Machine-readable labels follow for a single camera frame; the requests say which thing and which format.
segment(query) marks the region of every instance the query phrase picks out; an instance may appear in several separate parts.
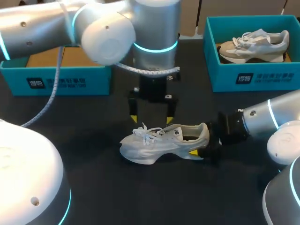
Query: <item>cardboard box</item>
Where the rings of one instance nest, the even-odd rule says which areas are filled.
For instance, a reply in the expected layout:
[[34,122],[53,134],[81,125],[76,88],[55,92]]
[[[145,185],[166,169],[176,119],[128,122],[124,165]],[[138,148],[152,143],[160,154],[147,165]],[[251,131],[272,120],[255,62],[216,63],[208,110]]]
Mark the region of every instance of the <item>cardboard box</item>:
[[[222,64],[216,44],[262,28],[269,33],[290,33],[291,62]],[[300,88],[300,24],[293,15],[208,17],[204,54],[212,89],[222,91],[297,90]]]
[[[4,61],[0,71],[14,96],[49,96],[59,49]],[[111,69],[90,61],[80,47],[65,47],[57,95],[109,95]]]

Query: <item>black tabletop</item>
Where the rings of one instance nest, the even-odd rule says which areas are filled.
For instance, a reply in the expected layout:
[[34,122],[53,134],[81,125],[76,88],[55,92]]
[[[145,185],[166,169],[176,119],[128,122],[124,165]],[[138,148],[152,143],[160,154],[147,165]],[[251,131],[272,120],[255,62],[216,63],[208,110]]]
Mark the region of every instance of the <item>black tabletop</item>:
[[[213,93],[201,40],[181,41],[176,65],[181,82],[169,93],[179,105],[174,123],[195,125],[286,92]],[[154,165],[124,160],[119,142],[132,133],[127,93],[138,76],[113,69],[108,97],[56,97],[49,111],[30,127],[61,154],[72,189],[66,224],[71,225],[265,225],[260,175],[273,166],[266,141],[249,139],[224,147],[219,166],[165,156]],[[0,81],[0,118],[23,124],[47,97],[13,97]],[[166,106],[139,102],[139,120],[165,127]]]

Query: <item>screw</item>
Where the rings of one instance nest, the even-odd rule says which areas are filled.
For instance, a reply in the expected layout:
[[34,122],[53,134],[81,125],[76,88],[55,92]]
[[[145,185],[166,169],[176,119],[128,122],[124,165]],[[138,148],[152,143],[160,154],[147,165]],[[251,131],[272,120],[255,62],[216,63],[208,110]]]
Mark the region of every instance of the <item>screw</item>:
[[256,115],[256,111],[252,111],[251,113],[250,113],[250,116],[255,116]]

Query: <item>beige sneaker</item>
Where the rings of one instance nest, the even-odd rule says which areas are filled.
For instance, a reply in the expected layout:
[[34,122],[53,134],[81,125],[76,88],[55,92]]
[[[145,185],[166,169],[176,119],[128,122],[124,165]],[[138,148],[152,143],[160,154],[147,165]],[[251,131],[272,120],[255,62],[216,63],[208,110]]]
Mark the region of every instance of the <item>beige sneaker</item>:
[[259,29],[223,43],[218,50],[221,57],[233,63],[246,63],[253,58],[283,62],[289,42],[290,35],[286,30],[271,34]]

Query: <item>shoe label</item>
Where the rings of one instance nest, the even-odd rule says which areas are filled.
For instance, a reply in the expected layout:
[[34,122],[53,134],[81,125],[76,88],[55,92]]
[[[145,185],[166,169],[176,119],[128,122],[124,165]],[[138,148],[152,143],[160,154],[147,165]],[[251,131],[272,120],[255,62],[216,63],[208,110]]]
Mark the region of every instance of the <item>shoe label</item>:
[[179,135],[179,130],[178,130],[178,129],[175,129],[175,130],[174,130],[174,133],[175,133],[175,136],[178,136],[178,135]]
[[250,84],[252,81],[253,73],[239,74],[236,79],[236,84]]

